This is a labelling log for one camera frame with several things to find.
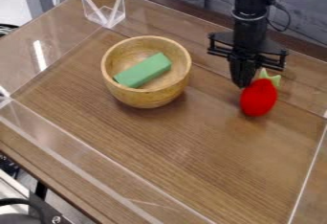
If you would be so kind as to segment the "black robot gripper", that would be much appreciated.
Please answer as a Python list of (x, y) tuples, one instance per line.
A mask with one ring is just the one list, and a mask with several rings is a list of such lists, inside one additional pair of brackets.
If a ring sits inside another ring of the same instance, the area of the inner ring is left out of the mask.
[(250, 86), (261, 67), (282, 71), (286, 64), (289, 50), (268, 36), (268, 11), (265, 13), (245, 14), (231, 10), (234, 30), (231, 32), (209, 33), (210, 47), (207, 53), (213, 56), (229, 57), (233, 52), (250, 58), (230, 59), (230, 73), (233, 82), (239, 88)]

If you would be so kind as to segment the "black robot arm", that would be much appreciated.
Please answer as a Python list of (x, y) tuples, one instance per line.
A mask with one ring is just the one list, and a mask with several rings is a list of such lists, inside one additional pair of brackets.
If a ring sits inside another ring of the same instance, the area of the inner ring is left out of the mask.
[(282, 71), (288, 49), (268, 35), (269, 13), (277, 0), (235, 0), (231, 32), (210, 33), (207, 53), (229, 61), (230, 74), (239, 88), (247, 87), (259, 68)]

